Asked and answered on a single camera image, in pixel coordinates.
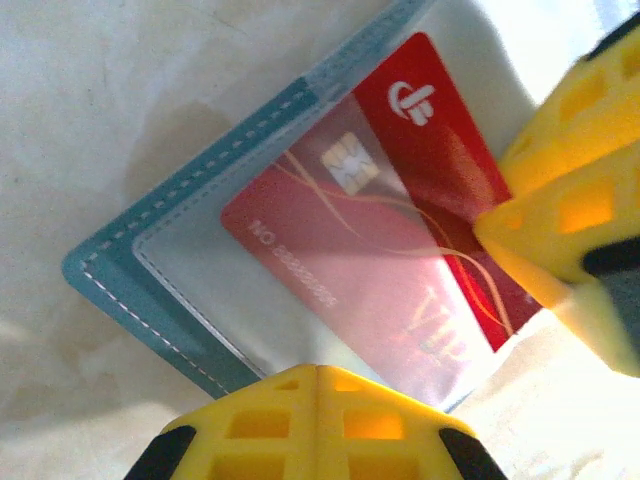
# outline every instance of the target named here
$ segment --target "square hole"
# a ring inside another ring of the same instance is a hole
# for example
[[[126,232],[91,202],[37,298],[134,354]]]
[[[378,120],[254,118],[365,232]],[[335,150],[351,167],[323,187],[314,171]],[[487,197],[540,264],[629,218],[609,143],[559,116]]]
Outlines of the square hole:
[[[565,122],[571,120],[604,97],[606,90],[604,74],[601,71],[583,79],[562,100],[560,119]]]
[[[402,418],[394,412],[347,410],[344,412],[344,436],[400,440],[404,438]]]
[[[298,380],[289,380],[286,383],[278,385],[276,390],[298,390],[300,388],[300,382]]]
[[[233,455],[216,458],[210,480],[282,480],[284,456]]]
[[[420,480],[418,461],[397,456],[349,456],[350,480]]]
[[[359,392],[362,386],[355,380],[339,376],[333,382],[333,389],[336,392]]]
[[[236,414],[227,438],[286,438],[289,413],[274,410],[249,410]]]
[[[610,222],[614,187],[612,179],[602,178],[568,192],[558,206],[560,233],[575,233]]]
[[[622,52],[622,76],[631,80],[640,72],[640,42]]]

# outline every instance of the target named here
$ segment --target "white logo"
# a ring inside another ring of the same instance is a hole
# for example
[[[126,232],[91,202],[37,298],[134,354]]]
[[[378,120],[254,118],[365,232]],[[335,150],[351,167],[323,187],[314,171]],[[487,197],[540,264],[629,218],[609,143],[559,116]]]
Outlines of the white logo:
[[[423,127],[433,116],[433,107],[427,101],[427,97],[433,92],[435,88],[432,85],[414,90],[407,82],[396,82],[389,89],[389,105],[399,117],[411,119],[413,123]]]

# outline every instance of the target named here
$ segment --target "white stitching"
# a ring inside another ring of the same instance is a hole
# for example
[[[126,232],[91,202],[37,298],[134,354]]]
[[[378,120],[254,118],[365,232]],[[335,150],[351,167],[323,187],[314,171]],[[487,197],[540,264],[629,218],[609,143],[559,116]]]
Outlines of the white stitching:
[[[171,342],[169,342],[169,340],[167,340],[166,338],[164,338],[162,336],[162,334],[160,332],[158,332],[155,328],[153,328],[151,325],[149,325],[147,322],[145,322],[144,320],[142,320],[140,318],[140,316],[138,316],[136,313],[132,312],[129,307],[127,307],[124,303],[122,303],[120,300],[118,300],[116,298],[116,296],[111,293],[107,287],[105,287],[102,283],[100,283],[100,281],[98,279],[96,279],[93,275],[91,275],[89,272],[87,272],[86,270],[83,271],[82,273],[84,273],[85,277],[87,277],[89,280],[91,280],[100,290],[102,290],[103,292],[105,292],[109,298],[115,302],[122,310],[124,310],[125,312],[127,312],[127,314],[129,316],[131,316],[134,320],[138,321],[140,323],[140,325],[142,325],[144,328],[148,329],[151,331],[151,333],[153,333],[156,337],[158,337],[160,340],[162,340],[162,342],[169,347],[171,350],[173,350],[174,352],[176,352],[178,355],[180,355],[184,360],[186,360],[189,365],[191,365],[194,369],[196,369],[198,371],[198,373],[200,373],[201,375],[204,375],[206,378],[208,378],[211,382],[213,382],[215,385],[218,386],[218,388],[220,388],[220,390],[222,390],[225,394],[228,394],[229,391],[224,388],[220,382],[218,382],[215,378],[213,378],[211,375],[209,375],[206,371],[204,371],[202,369],[202,367],[198,366],[193,360],[191,360],[189,357],[187,357],[184,353],[182,353],[178,347],[176,347],[175,345],[173,345]]]
[[[162,270],[160,270],[158,266],[155,263],[153,263],[153,261],[149,257],[145,255],[144,252],[140,252],[140,254],[146,260],[146,262],[151,266],[151,268],[153,268],[156,272],[158,272],[158,275],[160,275],[162,279],[165,282],[167,282],[167,284],[173,289],[173,291],[175,291],[176,295],[178,295],[178,297],[180,297],[180,299],[183,302],[189,305],[198,315],[200,315],[200,317],[204,321],[206,321],[211,328],[215,329],[215,327],[211,324],[207,316],[198,307],[196,307],[193,303],[191,303],[191,301],[187,297],[184,296],[184,294],[180,291],[180,289],[169,278],[167,278],[164,273],[162,273]]]

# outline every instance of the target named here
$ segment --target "red card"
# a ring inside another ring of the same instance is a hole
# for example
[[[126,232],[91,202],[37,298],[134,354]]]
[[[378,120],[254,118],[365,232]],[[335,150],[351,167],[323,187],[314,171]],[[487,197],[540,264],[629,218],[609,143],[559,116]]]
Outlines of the red card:
[[[509,198],[416,34],[223,211],[225,228],[394,388],[446,395],[539,306],[476,241]]]

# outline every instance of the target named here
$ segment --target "yellow plastic object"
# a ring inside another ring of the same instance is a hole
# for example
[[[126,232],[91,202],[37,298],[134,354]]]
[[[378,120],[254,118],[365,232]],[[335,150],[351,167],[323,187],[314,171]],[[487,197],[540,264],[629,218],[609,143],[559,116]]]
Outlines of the yellow plastic object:
[[[508,149],[500,169],[519,197],[633,143],[639,132],[636,27],[574,65]]]
[[[303,365],[178,418],[172,480],[462,479],[439,437],[464,423],[335,367]]]
[[[588,290],[600,298],[598,318],[576,317],[567,308],[556,314],[612,369],[640,374],[626,329],[582,265],[595,248],[640,235],[640,141],[501,204],[481,216],[474,231],[496,262],[548,308],[571,293],[558,279],[594,284]]]
[[[567,282],[595,280],[582,266],[585,254],[640,235],[640,141],[499,205],[478,219],[475,233],[516,277],[503,250]],[[520,281],[538,296],[538,285]]]

